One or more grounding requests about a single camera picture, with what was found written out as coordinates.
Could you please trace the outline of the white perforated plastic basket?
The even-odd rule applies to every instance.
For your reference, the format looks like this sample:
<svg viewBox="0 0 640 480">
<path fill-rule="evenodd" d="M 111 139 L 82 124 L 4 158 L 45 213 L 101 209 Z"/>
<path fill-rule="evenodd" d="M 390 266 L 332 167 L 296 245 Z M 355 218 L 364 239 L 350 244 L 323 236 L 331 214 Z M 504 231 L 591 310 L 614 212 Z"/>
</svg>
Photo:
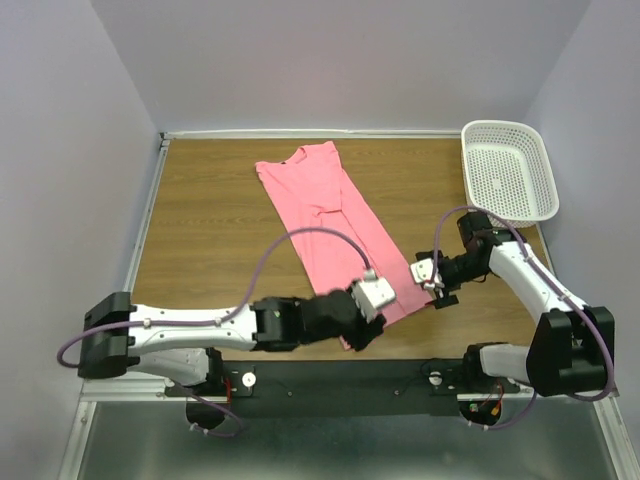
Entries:
<svg viewBox="0 0 640 480">
<path fill-rule="evenodd" d="M 475 120 L 461 131 L 467 203 L 518 228 L 553 218 L 560 207 L 541 135 L 518 122 Z"/>
</svg>

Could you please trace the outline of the pink t shirt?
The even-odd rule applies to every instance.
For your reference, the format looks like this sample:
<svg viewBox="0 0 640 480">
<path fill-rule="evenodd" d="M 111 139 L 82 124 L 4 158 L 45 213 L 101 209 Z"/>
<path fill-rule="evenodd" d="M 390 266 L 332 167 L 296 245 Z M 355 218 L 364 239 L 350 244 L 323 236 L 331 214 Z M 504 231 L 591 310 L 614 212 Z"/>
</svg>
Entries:
<svg viewBox="0 0 640 480">
<path fill-rule="evenodd" d="M 371 267 L 389 281 L 397 296 L 383 310 L 388 326 L 431 302 L 431 296 L 414 283 L 408 262 L 343 169 L 333 142 L 302 146 L 285 161 L 260 161 L 255 170 L 286 230 L 330 228 L 365 252 Z M 292 244 L 317 294 L 343 289 L 364 272 L 360 255 L 336 236 L 297 234 Z"/>
</svg>

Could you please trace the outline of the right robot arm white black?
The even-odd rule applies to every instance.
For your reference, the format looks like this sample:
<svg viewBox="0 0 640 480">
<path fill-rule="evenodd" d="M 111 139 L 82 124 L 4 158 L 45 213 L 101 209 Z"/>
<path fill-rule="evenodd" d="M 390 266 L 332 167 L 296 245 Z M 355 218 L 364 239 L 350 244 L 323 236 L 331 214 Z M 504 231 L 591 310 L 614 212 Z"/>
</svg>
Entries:
<svg viewBox="0 0 640 480">
<path fill-rule="evenodd" d="M 482 208 L 460 207 L 457 221 L 464 251 L 455 257 L 439 248 L 417 256 L 429 265 L 419 284 L 435 305 L 457 302 L 455 291 L 494 274 L 516 294 L 535 323 L 529 346 L 489 342 L 467 348 L 460 379 L 480 392 L 496 378 L 510 378 L 543 397 L 565 395 L 595 402 L 615 388 L 615 321 L 605 307 L 592 307 L 572 294 L 537 258 L 523 235 Z"/>
</svg>

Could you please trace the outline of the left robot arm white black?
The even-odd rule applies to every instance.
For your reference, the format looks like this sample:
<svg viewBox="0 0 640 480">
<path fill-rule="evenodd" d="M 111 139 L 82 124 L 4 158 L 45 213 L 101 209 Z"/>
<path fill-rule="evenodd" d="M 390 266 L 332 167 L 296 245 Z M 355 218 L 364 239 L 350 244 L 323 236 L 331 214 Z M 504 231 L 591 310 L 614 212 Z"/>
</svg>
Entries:
<svg viewBox="0 0 640 480">
<path fill-rule="evenodd" d="M 395 300 L 387 288 L 352 285 L 310 299 L 166 309 L 133 304 L 129 293 L 115 292 L 85 315 L 77 373 L 102 380 L 138 371 L 209 395 L 222 380 L 210 360 L 215 351 L 289 352 L 338 337 L 360 351 L 382 334 L 382 311 Z"/>
</svg>

